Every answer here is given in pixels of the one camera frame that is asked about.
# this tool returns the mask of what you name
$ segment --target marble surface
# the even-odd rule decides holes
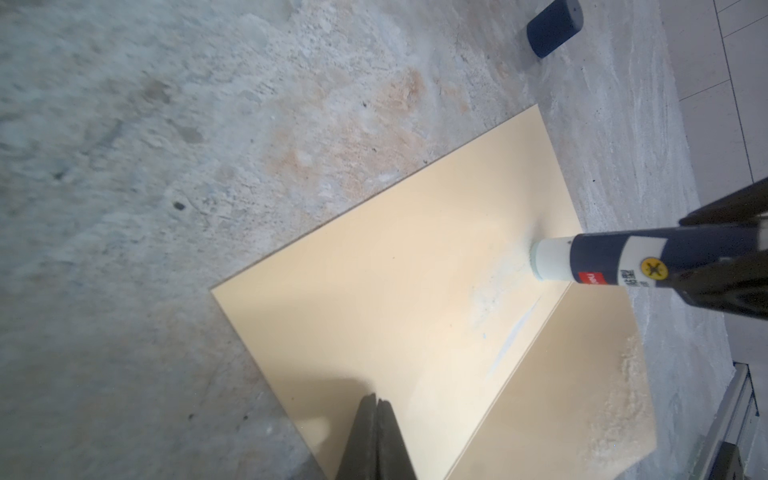
[[[656,1],[2,0],[5,478],[321,478],[209,289],[538,103],[586,231],[698,206]],[[631,294],[685,478],[722,315]]]

